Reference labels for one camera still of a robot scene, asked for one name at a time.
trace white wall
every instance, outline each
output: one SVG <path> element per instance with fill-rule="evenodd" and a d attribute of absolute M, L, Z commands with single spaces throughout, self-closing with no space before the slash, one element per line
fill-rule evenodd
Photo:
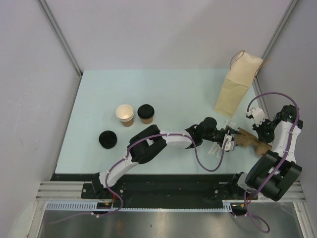
<path fill-rule="evenodd" d="M 35 0 L 0 3 L 0 237 L 48 179 L 79 78 Z"/>
<path fill-rule="evenodd" d="M 261 56 L 290 0 L 47 0 L 81 69 L 228 68 Z"/>
<path fill-rule="evenodd" d="M 291 18 L 270 58 L 259 73 L 263 92 L 278 91 L 291 96 L 299 105 L 304 127 L 296 143 L 297 163 L 303 167 L 303 190 L 317 222 L 317 1 L 302 1 Z M 270 114 L 290 104 L 278 96 L 265 98 Z"/>

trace black lid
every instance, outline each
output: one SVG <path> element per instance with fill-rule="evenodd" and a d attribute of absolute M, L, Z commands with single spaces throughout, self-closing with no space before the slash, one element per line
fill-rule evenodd
<path fill-rule="evenodd" d="M 138 116 L 141 119 L 150 119 L 154 116 L 154 108 L 149 104 L 144 104 L 139 107 Z"/>
<path fill-rule="evenodd" d="M 99 142 L 105 149 L 111 149 L 117 143 L 117 136 L 111 130 L 106 130 L 99 136 Z"/>

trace metal plate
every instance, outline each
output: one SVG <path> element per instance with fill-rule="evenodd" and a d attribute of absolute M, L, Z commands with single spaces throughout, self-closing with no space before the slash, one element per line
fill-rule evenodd
<path fill-rule="evenodd" d="M 262 234 L 249 218 L 229 213 L 119 212 L 107 217 L 78 216 L 55 225 L 49 222 L 77 212 L 46 211 L 39 238 L 302 238 L 292 203 L 255 203 L 251 211 L 271 227 Z"/>

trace light blue table surface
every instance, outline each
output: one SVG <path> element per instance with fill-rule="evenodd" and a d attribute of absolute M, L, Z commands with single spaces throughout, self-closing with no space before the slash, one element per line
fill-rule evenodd
<path fill-rule="evenodd" d="M 159 129 L 181 131 L 199 124 L 205 117 L 217 120 L 220 129 L 228 119 L 213 111 L 227 69 L 184 70 L 88 70 L 84 72 L 57 163 L 57 174 L 90 174 L 108 170 L 126 150 L 129 140 L 149 125 L 142 124 L 137 109 L 150 104 L 155 109 L 152 124 Z M 252 132 L 253 120 L 245 117 L 247 104 L 255 97 L 251 87 L 234 117 L 230 119 Z M 115 115 L 122 104 L 133 107 L 131 127 L 124 127 Z M 99 144 L 105 130 L 116 133 L 112 149 Z M 209 155 L 212 142 L 198 147 L 200 160 L 213 169 L 218 164 Z M 215 174 L 248 172 L 260 158 L 252 147 L 235 147 L 225 153 Z M 130 174 L 208 174 L 196 161 L 193 149 L 165 148 L 152 161 L 138 165 Z"/>

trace brown paper bag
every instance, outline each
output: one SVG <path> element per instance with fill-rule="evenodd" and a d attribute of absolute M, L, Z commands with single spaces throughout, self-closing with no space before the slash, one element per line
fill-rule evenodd
<path fill-rule="evenodd" d="M 263 62 L 263 59 L 252 56 L 245 51 L 240 51 L 237 54 L 239 55 L 232 66 L 230 62 L 230 71 L 223 82 L 214 108 L 215 112 L 229 118 L 237 110 Z"/>

